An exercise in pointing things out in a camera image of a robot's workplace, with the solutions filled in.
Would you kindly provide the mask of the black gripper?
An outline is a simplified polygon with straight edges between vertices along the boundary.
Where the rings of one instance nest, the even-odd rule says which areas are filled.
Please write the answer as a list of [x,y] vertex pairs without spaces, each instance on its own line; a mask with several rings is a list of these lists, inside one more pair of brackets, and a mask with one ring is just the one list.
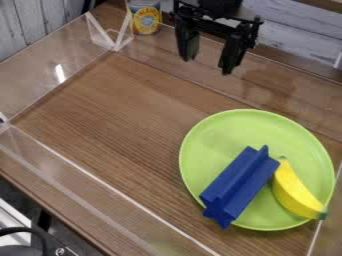
[[245,54],[257,44],[255,34],[263,19],[243,7],[243,0],[174,0],[173,18],[178,51],[182,59],[195,59],[199,52],[199,31],[219,34],[225,40],[218,66],[222,74],[233,73]]

